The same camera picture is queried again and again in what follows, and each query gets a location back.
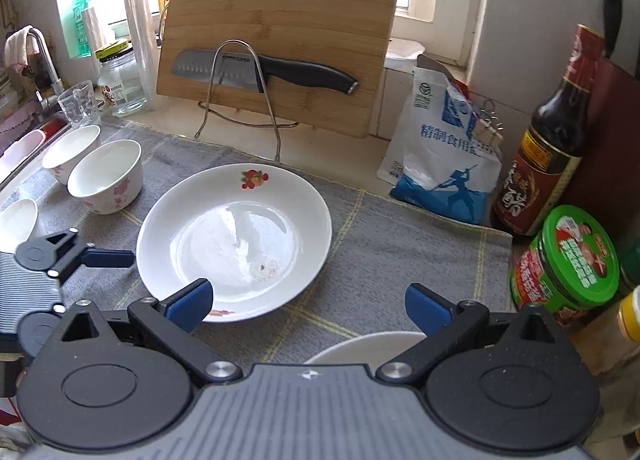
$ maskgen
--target knife handle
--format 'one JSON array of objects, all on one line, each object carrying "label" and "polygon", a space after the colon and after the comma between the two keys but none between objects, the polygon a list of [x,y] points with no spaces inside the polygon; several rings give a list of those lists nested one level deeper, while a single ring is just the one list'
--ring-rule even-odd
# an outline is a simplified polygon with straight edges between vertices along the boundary
[{"label": "knife handle", "polygon": [[611,57],[616,47],[622,22],[622,0],[604,0],[605,57]]},{"label": "knife handle", "polygon": [[311,61],[280,59],[260,55],[260,66],[265,79],[267,75],[279,77],[299,86],[329,88],[350,95],[358,86],[357,79],[331,66]]}]

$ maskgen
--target yellow lid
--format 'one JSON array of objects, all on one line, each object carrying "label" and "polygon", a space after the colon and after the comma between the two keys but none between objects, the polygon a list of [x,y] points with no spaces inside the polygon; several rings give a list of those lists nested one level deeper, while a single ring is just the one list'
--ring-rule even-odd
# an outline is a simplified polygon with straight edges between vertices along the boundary
[{"label": "yellow lid", "polygon": [[104,57],[108,57],[110,55],[119,52],[123,48],[129,46],[129,40],[127,39],[117,39],[114,43],[101,46],[98,50],[95,51],[95,56],[98,59],[102,59]]},{"label": "yellow lid", "polygon": [[620,302],[618,315],[629,339],[640,343],[640,286]]}]

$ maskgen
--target green soap bottle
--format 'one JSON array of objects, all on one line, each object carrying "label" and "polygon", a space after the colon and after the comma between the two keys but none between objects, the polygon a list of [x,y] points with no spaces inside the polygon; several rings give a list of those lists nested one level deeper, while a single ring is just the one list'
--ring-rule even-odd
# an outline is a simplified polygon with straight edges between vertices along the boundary
[{"label": "green soap bottle", "polygon": [[78,41],[78,50],[80,56],[91,55],[89,50],[89,42],[86,38],[84,22],[82,21],[82,11],[89,7],[89,0],[74,0],[74,21],[76,23],[76,38]]}]

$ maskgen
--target soy sauce bottle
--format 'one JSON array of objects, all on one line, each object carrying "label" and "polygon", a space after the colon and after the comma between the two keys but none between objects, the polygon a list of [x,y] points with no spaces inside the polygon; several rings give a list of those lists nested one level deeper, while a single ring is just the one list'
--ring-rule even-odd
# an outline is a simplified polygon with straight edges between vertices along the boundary
[{"label": "soy sauce bottle", "polygon": [[492,206],[494,228],[531,236],[558,202],[586,148],[587,109],[603,49],[600,34],[578,25],[560,87],[533,114]]}]

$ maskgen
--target screw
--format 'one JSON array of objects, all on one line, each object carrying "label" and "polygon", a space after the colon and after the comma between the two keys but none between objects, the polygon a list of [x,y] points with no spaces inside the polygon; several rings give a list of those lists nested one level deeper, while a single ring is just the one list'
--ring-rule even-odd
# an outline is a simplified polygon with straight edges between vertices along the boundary
[{"label": "screw", "polygon": [[226,379],[227,377],[231,377],[238,367],[230,363],[229,361],[215,361],[213,363],[207,364],[207,367],[204,371],[207,373],[209,377],[215,377],[216,379]]},{"label": "screw", "polygon": [[413,370],[407,363],[387,363],[382,366],[382,373],[389,379],[404,379],[412,374]]}]

